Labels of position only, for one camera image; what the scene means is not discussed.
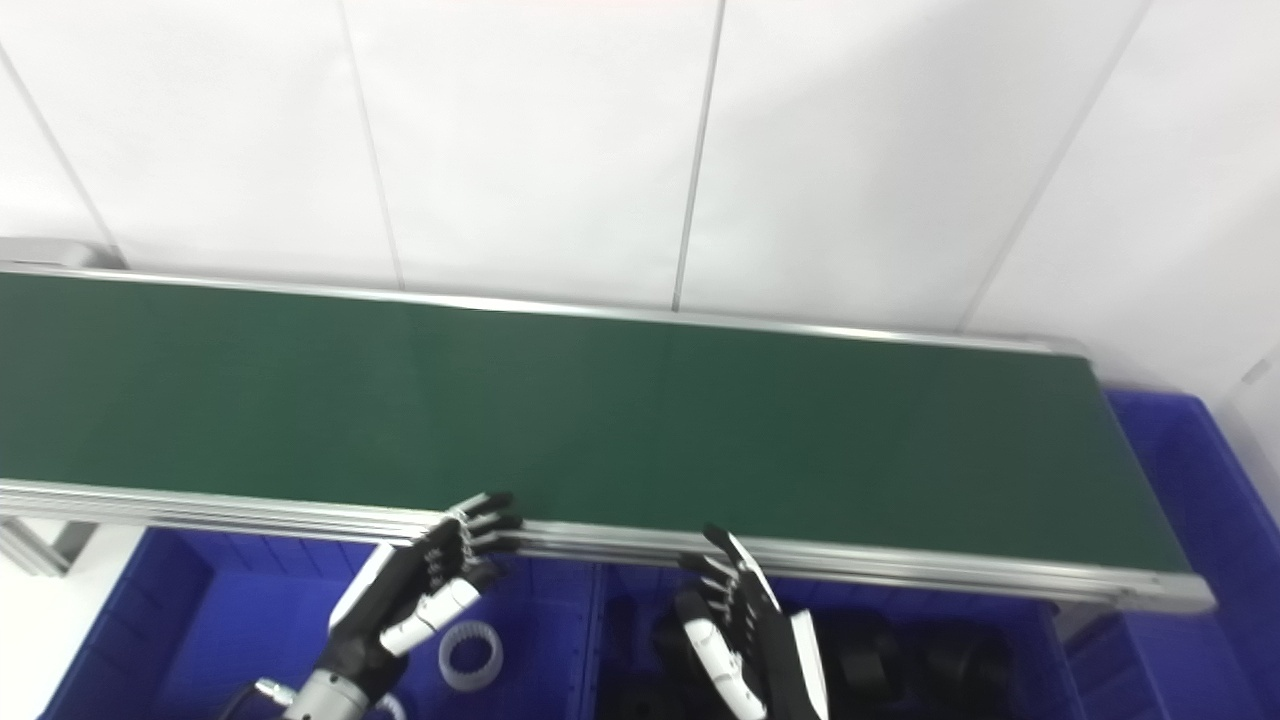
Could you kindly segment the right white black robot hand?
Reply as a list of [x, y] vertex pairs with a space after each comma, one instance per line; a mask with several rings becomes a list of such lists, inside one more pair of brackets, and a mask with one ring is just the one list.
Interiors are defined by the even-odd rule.
[[735, 719], [827, 719], [829, 694], [813, 616], [787, 611], [753, 553], [713, 523], [717, 553], [682, 553], [698, 582], [675, 596], [687, 646]]

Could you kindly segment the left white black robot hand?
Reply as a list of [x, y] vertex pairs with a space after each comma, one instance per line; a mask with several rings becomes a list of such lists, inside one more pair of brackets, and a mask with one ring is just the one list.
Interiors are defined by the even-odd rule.
[[470, 609], [506, 571], [492, 556], [520, 547], [511, 492], [480, 493], [444, 511], [410, 544], [375, 553], [337, 606], [316, 669], [323, 683], [371, 708], [403, 676], [410, 653]]

